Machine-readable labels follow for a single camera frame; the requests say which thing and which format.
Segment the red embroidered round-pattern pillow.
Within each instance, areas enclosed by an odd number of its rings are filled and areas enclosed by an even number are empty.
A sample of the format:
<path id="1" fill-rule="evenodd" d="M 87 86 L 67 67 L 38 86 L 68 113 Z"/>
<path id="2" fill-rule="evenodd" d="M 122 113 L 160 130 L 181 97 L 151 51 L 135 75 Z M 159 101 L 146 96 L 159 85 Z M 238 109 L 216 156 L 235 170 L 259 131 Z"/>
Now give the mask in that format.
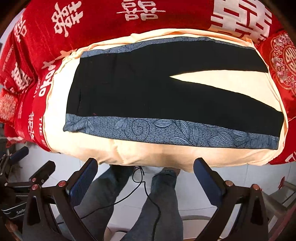
<path id="1" fill-rule="evenodd" d="M 279 31 L 256 46 L 269 66 L 288 119 L 295 118 L 295 46 L 284 30 Z"/>

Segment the red blanket with white characters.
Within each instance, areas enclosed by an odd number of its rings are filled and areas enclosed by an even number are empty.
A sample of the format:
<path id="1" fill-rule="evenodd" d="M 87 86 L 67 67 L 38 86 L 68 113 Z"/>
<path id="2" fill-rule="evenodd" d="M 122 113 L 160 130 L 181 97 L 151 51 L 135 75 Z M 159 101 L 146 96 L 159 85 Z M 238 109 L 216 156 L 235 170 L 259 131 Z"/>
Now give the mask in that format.
<path id="1" fill-rule="evenodd" d="M 194 29 L 249 38 L 263 61 L 256 46 L 286 31 L 260 1 L 30 1 L 1 51 L 1 87 L 18 96 L 14 124 L 1 122 L 8 144 L 31 142 L 53 152 L 45 139 L 43 117 L 52 76 L 64 57 L 93 43 L 158 29 Z M 280 155 L 295 151 L 295 118 L 288 119 L 264 63 L 267 87 L 288 123 L 283 151 L 268 162 L 276 164 L 281 163 Z"/>

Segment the black pants with grey trim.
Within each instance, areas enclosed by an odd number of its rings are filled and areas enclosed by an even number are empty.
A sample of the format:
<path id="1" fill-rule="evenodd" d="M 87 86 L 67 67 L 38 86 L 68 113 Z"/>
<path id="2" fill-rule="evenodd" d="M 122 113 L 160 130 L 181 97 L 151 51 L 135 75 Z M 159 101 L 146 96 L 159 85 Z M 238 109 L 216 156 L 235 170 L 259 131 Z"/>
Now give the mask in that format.
<path id="1" fill-rule="evenodd" d="M 207 37 L 82 53 L 64 131 L 192 147 L 270 149 L 284 114 L 252 47 Z"/>

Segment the cream cushion cover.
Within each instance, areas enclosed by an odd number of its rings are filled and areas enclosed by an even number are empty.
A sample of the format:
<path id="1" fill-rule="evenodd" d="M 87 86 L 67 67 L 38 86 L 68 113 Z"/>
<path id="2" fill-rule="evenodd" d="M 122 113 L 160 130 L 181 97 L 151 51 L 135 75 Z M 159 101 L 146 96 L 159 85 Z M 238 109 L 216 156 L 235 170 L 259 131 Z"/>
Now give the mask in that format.
<path id="1" fill-rule="evenodd" d="M 253 41 L 249 38 L 242 40 L 221 33 L 194 29 L 158 29 L 141 34 L 133 33 L 126 37 L 105 40 L 80 48 L 69 56 L 64 57 L 52 76 L 51 89 L 47 95 L 47 107 L 43 117 L 44 135 L 49 148 L 53 152 L 71 155 L 82 161 L 92 157 L 98 163 L 125 166 L 169 166 L 188 172 L 192 171 L 193 162 L 198 157 L 204 158 L 208 165 L 212 167 L 239 166 L 244 164 L 261 166 L 277 157 L 285 146 L 285 138 L 288 131 L 287 121 L 282 125 L 280 143 L 277 150 L 160 145 L 63 131 L 69 90 L 83 52 L 125 47 L 132 43 L 171 37 L 208 37 L 241 47 L 254 47 Z"/>

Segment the person's legs in jeans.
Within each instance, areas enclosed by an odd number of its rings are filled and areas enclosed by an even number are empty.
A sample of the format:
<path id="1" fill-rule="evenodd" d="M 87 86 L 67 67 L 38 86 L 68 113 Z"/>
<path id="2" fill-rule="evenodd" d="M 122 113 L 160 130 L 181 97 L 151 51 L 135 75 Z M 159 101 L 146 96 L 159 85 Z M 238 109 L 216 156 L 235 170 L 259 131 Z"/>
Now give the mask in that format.
<path id="1" fill-rule="evenodd" d="M 102 164 L 80 205 L 89 232 L 104 240 L 107 228 L 127 230 L 122 240 L 183 240 L 176 168 Z"/>

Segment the metal chair frame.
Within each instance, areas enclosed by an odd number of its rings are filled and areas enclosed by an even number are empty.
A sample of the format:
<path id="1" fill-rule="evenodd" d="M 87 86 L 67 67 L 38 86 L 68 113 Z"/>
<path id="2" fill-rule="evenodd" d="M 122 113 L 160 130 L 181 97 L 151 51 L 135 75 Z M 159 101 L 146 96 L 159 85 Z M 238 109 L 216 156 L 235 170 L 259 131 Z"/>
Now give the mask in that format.
<path id="1" fill-rule="evenodd" d="M 279 235 L 295 213 L 295 185 L 281 180 L 278 191 L 271 195 L 262 192 L 268 221 L 268 235 Z"/>

